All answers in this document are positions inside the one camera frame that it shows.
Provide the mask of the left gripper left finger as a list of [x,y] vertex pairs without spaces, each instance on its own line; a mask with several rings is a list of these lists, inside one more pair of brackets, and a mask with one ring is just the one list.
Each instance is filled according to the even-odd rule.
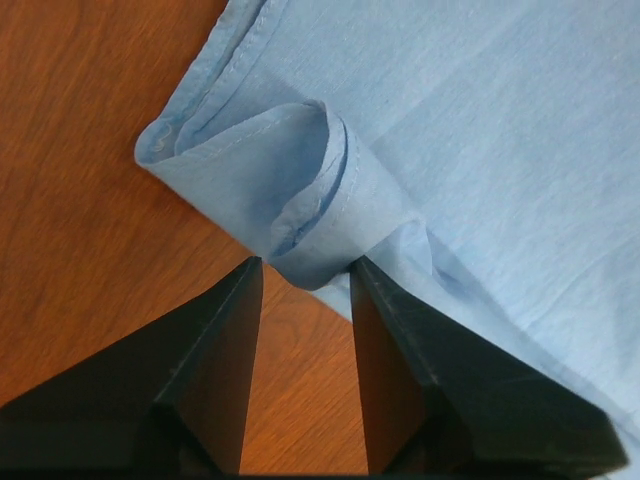
[[250,257],[212,288],[1,409],[5,475],[235,474],[263,294]]

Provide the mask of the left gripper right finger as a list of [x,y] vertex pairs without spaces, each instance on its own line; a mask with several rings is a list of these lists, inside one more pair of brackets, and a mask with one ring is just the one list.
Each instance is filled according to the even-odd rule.
[[350,272],[368,470],[605,475],[626,452],[598,407],[396,284]]

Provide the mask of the light blue long sleeve shirt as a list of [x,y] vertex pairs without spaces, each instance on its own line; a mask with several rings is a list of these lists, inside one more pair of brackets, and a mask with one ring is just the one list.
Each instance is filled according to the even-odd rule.
[[639,5],[232,1],[137,163],[347,314],[368,256],[639,433]]

